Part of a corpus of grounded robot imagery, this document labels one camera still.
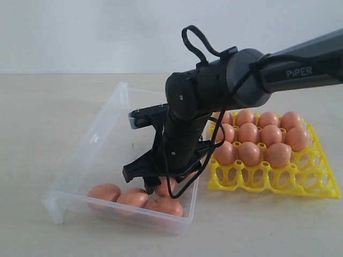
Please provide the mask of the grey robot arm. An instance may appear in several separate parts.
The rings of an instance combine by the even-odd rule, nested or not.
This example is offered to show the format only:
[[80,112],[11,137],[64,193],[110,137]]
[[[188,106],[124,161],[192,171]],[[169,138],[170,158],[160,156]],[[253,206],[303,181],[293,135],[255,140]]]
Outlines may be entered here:
[[273,54],[236,47],[216,51],[199,28],[182,29],[185,47],[199,58],[196,68],[175,72],[165,84],[165,104],[129,113],[133,129],[153,126],[152,148],[125,165],[126,182],[141,177],[148,194],[161,177],[190,186],[219,144],[201,138],[212,114],[260,107],[272,93],[342,83],[342,30]]

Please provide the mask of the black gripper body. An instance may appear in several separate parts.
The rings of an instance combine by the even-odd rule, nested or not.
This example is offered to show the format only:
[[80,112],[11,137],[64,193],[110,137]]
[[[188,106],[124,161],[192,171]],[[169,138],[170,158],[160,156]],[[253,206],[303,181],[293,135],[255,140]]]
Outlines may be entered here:
[[151,150],[154,173],[182,182],[193,172],[202,172],[201,159],[214,149],[214,142],[203,140],[205,124],[181,126],[164,123],[156,130]]

